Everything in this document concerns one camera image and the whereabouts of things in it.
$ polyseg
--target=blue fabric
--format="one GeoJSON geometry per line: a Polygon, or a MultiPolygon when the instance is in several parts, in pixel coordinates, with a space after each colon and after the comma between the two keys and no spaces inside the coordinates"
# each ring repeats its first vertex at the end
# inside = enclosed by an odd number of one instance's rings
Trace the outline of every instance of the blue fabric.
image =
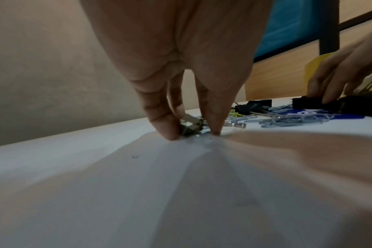
{"type": "Polygon", "coordinates": [[[319,30],[318,0],[275,0],[256,57],[306,38],[319,30]]]}

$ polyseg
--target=table surface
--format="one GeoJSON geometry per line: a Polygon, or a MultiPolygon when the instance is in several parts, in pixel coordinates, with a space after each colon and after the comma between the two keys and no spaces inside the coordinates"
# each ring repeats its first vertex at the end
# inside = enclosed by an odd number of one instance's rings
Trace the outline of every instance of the table surface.
{"type": "MultiPolygon", "coordinates": [[[[273,106],[285,105],[291,98],[273,99],[273,106]]],[[[186,111],[198,116],[199,109],[186,111]]],[[[236,128],[226,127],[224,133],[236,128]]],[[[248,123],[248,130],[265,132],[258,123],[248,123]]],[[[62,171],[85,168],[122,146],[154,131],[147,118],[89,128],[0,146],[0,173],[26,168],[29,170],[62,171]]],[[[322,125],[272,128],[269,131],[322,132],[372,136],[372,118],[332,120],[322,125]]]]}

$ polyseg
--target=fingernail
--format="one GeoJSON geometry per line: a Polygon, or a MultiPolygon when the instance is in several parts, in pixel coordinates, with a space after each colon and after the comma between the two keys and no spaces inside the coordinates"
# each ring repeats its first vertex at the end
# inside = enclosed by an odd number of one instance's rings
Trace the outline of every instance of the fingernail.
{"type": "Polygon", "coordinates": [[[186,115],[185,106],[184,106],[183,104],[179,105],[179,106],[175,109],[175,115],[176,115],[178,118],[183,118],[183,117],[186,115]]]}

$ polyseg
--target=black metal frame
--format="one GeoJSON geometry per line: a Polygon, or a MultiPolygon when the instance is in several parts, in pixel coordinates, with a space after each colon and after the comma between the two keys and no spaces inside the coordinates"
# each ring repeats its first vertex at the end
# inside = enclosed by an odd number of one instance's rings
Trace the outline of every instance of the black metal frame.
{"type": "Polygon", "coordinates": [[[340,31],[372,20],[372,11],[357,16],[351,20],[339,24],[340,0],[319,0],[320,8],[320,32],[302,40],[298,40],[287,46],[281,47],[264,55],[254,58],[254,63],[289,51],[315,40],[320,40],[320,54],[337,51],[340,48],[340,31]]]}

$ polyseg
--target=human hand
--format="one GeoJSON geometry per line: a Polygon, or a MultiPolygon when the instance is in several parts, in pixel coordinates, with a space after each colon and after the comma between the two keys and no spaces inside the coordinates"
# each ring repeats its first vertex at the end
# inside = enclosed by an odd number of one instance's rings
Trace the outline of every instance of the human hand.
{"type": "Polygon", "coordinates": [[[199,107],[220,134],[251,73],[272,0],[81,0],[95,34],[165,138],[179,138],[181,85],[195,75],[199,107]]]}
{"type": "Polygon", "coordinates": [[[372,33],[325,59],[310,78],[308,97],[323,97],[329,103],[343,90],[351,94],[372,73],[372,33]]]}

